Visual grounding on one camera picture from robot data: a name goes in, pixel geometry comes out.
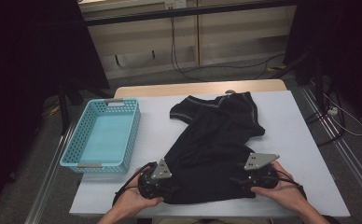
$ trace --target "plastic basket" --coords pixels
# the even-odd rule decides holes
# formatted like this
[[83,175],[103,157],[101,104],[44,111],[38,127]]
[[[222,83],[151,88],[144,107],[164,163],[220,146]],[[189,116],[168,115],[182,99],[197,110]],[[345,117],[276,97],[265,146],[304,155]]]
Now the plastic basket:
[[133,98],[89,101],[60,165],[78,173],[127,173],[140,116]]

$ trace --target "human arm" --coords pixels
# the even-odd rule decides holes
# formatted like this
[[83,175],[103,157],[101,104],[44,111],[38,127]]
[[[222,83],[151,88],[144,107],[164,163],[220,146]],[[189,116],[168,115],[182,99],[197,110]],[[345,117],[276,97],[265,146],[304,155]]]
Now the human arm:
[[116,224],[126,217],[132,217],[147,207],[153,207],[163,201],[162,198],[146,199],[138,190],[137,175],[120,195],[114,206],[102,217],[98,224]]
[[[281,178],[291,178],[292,175],[287,172],[278,161],[272,163],[275,170],[278,171],[278,175]],[[327,224],[329,223],[318,211],[309,204],[303,195],[298,190],[297,186],[287,183],[285,181],[279,181],[274,189],[264,189],[260,187],[253,187],[251,191],[274,199],[284,208],[294,212],[305,224]]]

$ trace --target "white table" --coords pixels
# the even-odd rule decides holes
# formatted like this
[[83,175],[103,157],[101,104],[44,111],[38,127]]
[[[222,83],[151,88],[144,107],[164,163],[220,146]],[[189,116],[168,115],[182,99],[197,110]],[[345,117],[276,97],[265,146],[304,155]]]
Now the white table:
[[[214,99],[215,95],[194,95]],[[129,173],[126,175],[84,174],[70,213],[78,216],[102,215],[110,207],[115,192],[135,169],[163,158],[179,134],[187,127],[169,119],[172,106],[186,95],[138,97],[141,110]],[[252,92],[258,106],[258,121],[266,132],[251,138],[247,145],[256,152],[276,153],[278,160],[304,186],[309,202],[325,215],[349,217],[344,201],[314,143],[290,91]],[[193,205],[161,203],[137,217],[291,217],[289,211],[269,198],[237,199]]]

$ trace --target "metal gripper bracket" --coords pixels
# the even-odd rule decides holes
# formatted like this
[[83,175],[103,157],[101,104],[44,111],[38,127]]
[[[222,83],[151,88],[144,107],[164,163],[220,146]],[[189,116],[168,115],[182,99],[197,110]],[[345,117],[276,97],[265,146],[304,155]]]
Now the metal gripper bracket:
[[257,170],[269,164],[271,161],[275,161],[279,158],[280,156],[278,154],[250,153],[250,156],[245,163],[244,169],[246,171]]
[[172,177],[172,173],[169,170],[169,167],[166,164],[164,159],[161,159],[158,166],[156,167],[154,173],[152,173],[152,179],[164,179]]

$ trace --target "white cord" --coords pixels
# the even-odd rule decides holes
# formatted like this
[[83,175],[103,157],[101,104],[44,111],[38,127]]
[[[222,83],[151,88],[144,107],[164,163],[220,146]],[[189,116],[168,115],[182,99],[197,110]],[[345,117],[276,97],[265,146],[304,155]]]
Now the white cord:
[[[332,103],[334,104],[338,109],[340,109],[341,111],[343,111],[344,113],[346,113],[348,116],[350,116],[352,119],[354,119],[359,125],[361,125],[362,127],[362,123],[358,121],[358,119],[356,119],[355,117],[353,117],[353,115],[351,115],[350,113],[348,113],[346,110],[344,110],[343,108],[341,108],[340,106],[338,106],[337,104],[335,104],[335,102],[333,102],[331,99],[329,99],[329,97],[324,93],[324,96]],[[333,118],[333,115],[331,115],[333,121],[339,125],[339,127],[341,127],[342,129],[344,129],[346,132],[356,135],[356,136],[362,136],[362,133],[353,133],[349,130],[347,130],[345,127],[341,126],[336,120],[335,118]]]

